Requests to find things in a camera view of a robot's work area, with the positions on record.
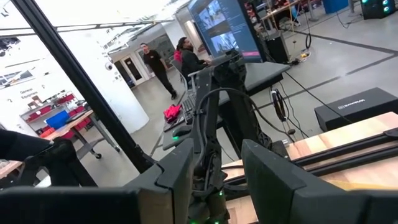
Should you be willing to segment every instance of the wooden tabletop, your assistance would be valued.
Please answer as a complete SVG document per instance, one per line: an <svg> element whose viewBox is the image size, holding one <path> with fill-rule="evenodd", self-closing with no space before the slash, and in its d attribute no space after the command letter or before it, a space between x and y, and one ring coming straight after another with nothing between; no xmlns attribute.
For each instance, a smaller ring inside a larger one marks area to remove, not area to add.
<svg viewBox="0 0 398 224"><path fill-rule="evenodd" d="M289 145L287 152L291 159L298 159L316 152L371 137L392 128L398 128L398 115L390 112L347 125L327 133L319 134L308 139L297 141ZM365 149L359 153L380 149L394 143L396 142ZM344 157L346 156L337 157L333 160L338 160ZM242 160L240 160L224 166L242 164ZM224 172L228 174L228 178L244 175L243 169L230 169L224 170ZM398 187L398 157L336 172L334 174L325 175L321 178L326 181L343 181L396 188ZM231 224L251 223L257 221L256 212L254 211L254 207L249 196L227 202L227 208L231 213Z"/></svg>
<svg viewBox="0 0 398 224"><path fill-rule="evenodd" d="M51 141L51 140L53 140L53 139L55 139L57 137L63 136L64 134L69 132L69 130L71 130L71 128L76 126L78 123L82 122L84 119L86 119L92 113L94 113L92 110L87 111L84 115L82 115L78 119L72 121L71 123L66 124L64 127L56 130L55 132L51 133L49 136L45 137L44 139ZM2 179L3 177L7 176L14 169L18 168L21 165L22 165L22 162L10 161L10 163L8 165L6 165L5 167L0 169L0 179Z"/></svg>
<svg viewBox="0 0 398 224"><path fill-rule="evenodd" d="M51 141L51 140L54 140L57 137L63 136L64 134L69 132L71 130L71 128L73 128L74 126L78 125L80 122L82 122L88 116L90 116L92 113L94 113L93 110L87 111L84 115L82 115L78 119L72 121L71 123L66 124L64 127L60 128L60 129L57 129L56 131L54 131L53 133L51 133L50 135L48 135L44 139Z"/></svg>

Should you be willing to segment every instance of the dark hair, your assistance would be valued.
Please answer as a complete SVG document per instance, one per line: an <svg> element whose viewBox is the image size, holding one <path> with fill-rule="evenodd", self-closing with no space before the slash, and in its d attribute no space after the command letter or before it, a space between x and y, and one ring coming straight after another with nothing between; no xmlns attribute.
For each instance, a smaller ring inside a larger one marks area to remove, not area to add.
<svg viewBox="0 0 398 224"><path fill-rule="evenodd" d="M177 50L182 50L184 48L184 43L187 37L181 37L180 40L178 40L177 44Z"/></svg>

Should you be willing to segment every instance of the red bag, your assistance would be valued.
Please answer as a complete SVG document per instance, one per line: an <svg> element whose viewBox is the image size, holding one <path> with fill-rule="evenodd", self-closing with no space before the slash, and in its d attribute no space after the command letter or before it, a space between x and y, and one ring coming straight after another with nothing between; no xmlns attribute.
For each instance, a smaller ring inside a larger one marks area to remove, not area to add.
<svg viewBox="0 0 398 224"><path fill-rule="evenodd" d="M178 115L180 114L180 109L181 105L170 105L170 107L163 111L164 114L164 119L166 120L167 123L173 123L178 118Z"/></svg>

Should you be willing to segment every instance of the blue bin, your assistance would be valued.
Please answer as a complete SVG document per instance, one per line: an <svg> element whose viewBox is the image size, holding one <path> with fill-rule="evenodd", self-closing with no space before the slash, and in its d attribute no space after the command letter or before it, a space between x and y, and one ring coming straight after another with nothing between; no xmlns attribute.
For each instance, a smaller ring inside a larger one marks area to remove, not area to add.
<svg viewBox="0 0 398 224"><path fill-rule="evenodd" d="M348 0L323 0L326 14L331 14L348 6Z"/></svg>
<svg viewBox="0 0 398 224"><path fill-rule="evenodd" d="M67 111L63 110L51 118L45 120L45 122L53 129L57 130L64 127L69 119L69 114Z"/></svg>

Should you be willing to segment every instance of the woman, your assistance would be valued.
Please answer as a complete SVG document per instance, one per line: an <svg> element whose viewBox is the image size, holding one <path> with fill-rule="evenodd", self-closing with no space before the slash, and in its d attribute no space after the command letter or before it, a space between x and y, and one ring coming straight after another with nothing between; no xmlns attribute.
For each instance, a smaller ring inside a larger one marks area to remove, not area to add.
<svg viewBox="0 0 398 224"><path fill-rule="evenodd" d="M180 47L179 47L179 46L177 46L177 48L176 48L176 50L175 50L175 52L174 52L174 60L176 60L176 61L182 63L181 50L180 50Z"/></svg>

